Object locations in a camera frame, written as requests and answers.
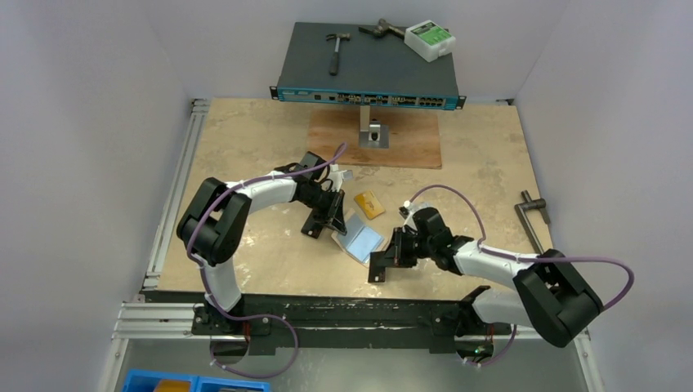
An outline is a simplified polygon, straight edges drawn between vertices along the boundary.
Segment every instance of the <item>hammer head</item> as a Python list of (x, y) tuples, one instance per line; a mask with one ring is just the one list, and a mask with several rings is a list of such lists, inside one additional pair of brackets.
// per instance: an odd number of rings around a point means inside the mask
[(378, 20), (378, 27), (382, 29), (389, 29), (392, 26), (392, 23), (388, 22), (387, 20), (384, 20), (383, 18)]
[(351, 39), (351, 33), (336, 33), (336, 34), (327, 34), (325, 38), (329, 41), (330, 39), (341, 39), (344, 41), (349, 41)]

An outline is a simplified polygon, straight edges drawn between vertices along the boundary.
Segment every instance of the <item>green label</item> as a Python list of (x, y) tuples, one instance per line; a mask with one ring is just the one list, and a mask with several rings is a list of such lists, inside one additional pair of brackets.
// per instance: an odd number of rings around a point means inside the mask
[(431, 46), (452, 37), (450, 33), (433, 22), (418, 26), (416, 29), (412, 30), (412, 33), (416, 34), (425, 43)]

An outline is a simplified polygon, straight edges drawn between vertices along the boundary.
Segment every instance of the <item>yellow sponge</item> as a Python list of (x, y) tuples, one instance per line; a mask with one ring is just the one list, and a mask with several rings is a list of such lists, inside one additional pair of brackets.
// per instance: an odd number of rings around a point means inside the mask
[(361, 207), (361, 210), (364, 211), (364, 214), (366, 214), (366, 217), (369, 219), (373, 219), (385, 212), (385, 208), (382, 207), (382, 204), (375, 197), (372, 190), (357, 194), (354, 197), (354, 201)]

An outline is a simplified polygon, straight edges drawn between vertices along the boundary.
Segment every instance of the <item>plywood tabletop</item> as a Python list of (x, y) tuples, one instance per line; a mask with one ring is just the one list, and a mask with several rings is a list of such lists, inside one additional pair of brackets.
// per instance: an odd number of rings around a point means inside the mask
[[(222, 181), (248, 179), (300, 160), (306, 152), (311, 111), (322, 107), (273, 100), (215, 99), (179, 213), (186, 209), (207, 177)], [(358, 116), (358, 108), (343, 109), (354, 110)], [(513, 206), (522, 201), (523, 189), (533, 197), (538, 197), (539, 192), (516, 108), (466, 105), (464, 110), (438, 112), (438, 121), (441, 169), (340, 165), (354, 173), (354, 180), (342, 187), (346, 191), (345, 211), (354, 208), (389, 240), (392, 229), (402, 224), (397, 208), (422, 187), (445, 184), (466, 194), (476, 205), (488, 232), (486, 243), (531, 252)], [(386, 209), (374, 220), (367, 220), (353, 199), (366, 190), (372, 190)], [(474, 216), (457, 196), (433, 189), (421, 199), (438, 208), (454, 234), (479, 238)], [(319, 239), (300, 233), (309, 211), (300, 203), (288, 203), (248, 218), (234, 257), (236, 278), (243, 292), (456, 300), (476, 286), (487, 284), (481, 278), (441, 271), (432, 261), (421, 261), (413, 269), (388, 269), (385, 283), (367, 283), (368, 269), (340, 251), (329, 231)], [(549, 247), (547, 226), (538, 213), (531, 215), (542, 244)], [(199, 272), (187, 259), (178, 238), (170, 242), (159, 289), (203, 290)]]

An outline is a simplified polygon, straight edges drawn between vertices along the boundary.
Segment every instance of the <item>wooden board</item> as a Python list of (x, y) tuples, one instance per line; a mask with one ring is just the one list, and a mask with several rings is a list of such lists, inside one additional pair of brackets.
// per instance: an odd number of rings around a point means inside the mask
[(436, 111), (372, 108), (371, 118), (390, 127), (390, 148), (359, 147), (359, 110), (313, 109), (308, 127), (308, 149), (331, 157), (343, 142), (349, 149), (338, 163), (359, 166), (440, 169), (440, 133)]

